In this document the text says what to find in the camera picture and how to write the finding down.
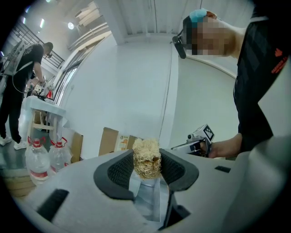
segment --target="man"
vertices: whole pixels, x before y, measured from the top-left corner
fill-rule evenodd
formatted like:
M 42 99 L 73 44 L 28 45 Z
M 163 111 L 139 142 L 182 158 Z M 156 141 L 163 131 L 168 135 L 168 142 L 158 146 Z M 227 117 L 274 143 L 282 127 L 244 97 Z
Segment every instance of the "man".
M 233 91 L 238 134 L 213 143 L 209 154 L 210 158 L 235 157 L 273 135 L 258 101 L 285 65 L 289 55 L 287 37 L 281 36 L 276 25 L 257 8 L 247 28 L 233 27 L 205 9 L 193 11 L 189 17 L 190 23 L 186 19 L 183 22 L 183 36 L 185 47 L 190 44 L 192 54 L 232 56 L 238 60 Z
M 50 54 L 52 49 L 53 44 L 51 42 L 47 42 L 44 45 L 35 44 L 29 46 L 25 50 L 17 69 L 20 69 L 22 66 L 31 61 L 33 63 L 17 72 L 13 78 L 8 77 L 0 107 L 0 145 L 4 146 L 13 139 L 15 141 L 15 150 L 26 148 L 26 141 L 21 139 L 18 132 L 18 119 L 20 117 L 21 104 L 23 101 L 23 92 L 28 79 L 32 75 L 33 69 L 35 71 L 35 75 L 40 80 L 40 83 L 45 83 L 41 72 L 41 59 L 44 54 Z M 5 123 L 8 116 L 12 138 L 6 134 Z

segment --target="black t-shirt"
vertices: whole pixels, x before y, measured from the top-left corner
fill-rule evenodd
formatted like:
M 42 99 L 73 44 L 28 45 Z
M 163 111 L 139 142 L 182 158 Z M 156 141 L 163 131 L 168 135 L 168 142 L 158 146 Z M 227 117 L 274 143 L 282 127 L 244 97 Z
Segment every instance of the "black t-shirt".
M 253 17 L 258 17 L 254 10 Z M 238 111 L 241 152 L 273 136 L 258 101 L 276 80 L 288 58 L 282 37 L 269 20 L 251 22 L 237 63 L 234 100 Z
M 25 50 L 19 62 L 19 65 L 17 66 L 17 70 L 19 70 L 22 66 L 24 66 L 25 64 L 31 61 L 32 61 L 32 64 L 20 70 L 14 75 L 14 78 L 13 78 L 14 85 L 19 91 L 24 91 L 26 83 L 32 75 L 34 63 L 38 62 L 41 64 L 41 59 L 42 59 L 43 54 L 44 54 L 44 49 L 39 44 L 29 46 Z

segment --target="window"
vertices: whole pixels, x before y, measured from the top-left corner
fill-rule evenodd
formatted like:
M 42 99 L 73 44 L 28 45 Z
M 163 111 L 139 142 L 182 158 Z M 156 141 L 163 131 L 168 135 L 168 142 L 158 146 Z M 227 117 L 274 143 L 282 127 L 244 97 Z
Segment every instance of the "window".
M 60 102 L 63 98 L 63 95 L 65 93 L 65 90 L 73 76 L 73 74 L 78 69 L 79 65 L 82 63 L 82 61 L 85 59 L 85 57 L 95 48 L 95 46 L 100 41 L 93 43 L 92 45 L 80 50 L 77 52 L 77 54 L 73 57 L 73 59 L 69 62 L 67 68 L 64 70 L 63 74 L 59 78 L 56 88 L 55 88 L 55 103 L 57 105 L 60 105 Z

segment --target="white table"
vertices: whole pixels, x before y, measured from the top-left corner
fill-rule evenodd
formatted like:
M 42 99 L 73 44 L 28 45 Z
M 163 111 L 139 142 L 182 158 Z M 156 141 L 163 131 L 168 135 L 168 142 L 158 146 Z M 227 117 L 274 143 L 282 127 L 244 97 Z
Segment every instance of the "white table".
M 25 109 L 31 111 L 31 119 L 28 126 L 27 136 L 32 137 L 33 128 L 46 129 L 52 131 L 52 140 L 57 141 L 57 124 L 58 119 L 63 119 L 65 117 L 65 110 L 60 108 L 58 105 L 47 103 L 40 100 L 36 96 L 30 96 L 25 101 Z M 40 124 L 34 122 L 35 111 L 46 111 L 51 116 L 50 126 L 44 125 L 42 116 L 40 114 Z

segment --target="black slot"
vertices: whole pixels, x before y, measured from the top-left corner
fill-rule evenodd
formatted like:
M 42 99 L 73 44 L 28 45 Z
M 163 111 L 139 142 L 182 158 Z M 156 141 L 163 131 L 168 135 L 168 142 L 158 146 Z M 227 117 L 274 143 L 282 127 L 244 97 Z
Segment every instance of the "black slot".
M 56 189 L 39 207 L 37 212 L 46 220 L 51 222 L 68 194 L 69 192 L 67 190 Z
M 229 173 L 231 171 L 229 167 L 224 167 L 224 166 L 217 166 L 215 169 L 218 171 L 226 172 L 226 173 Z

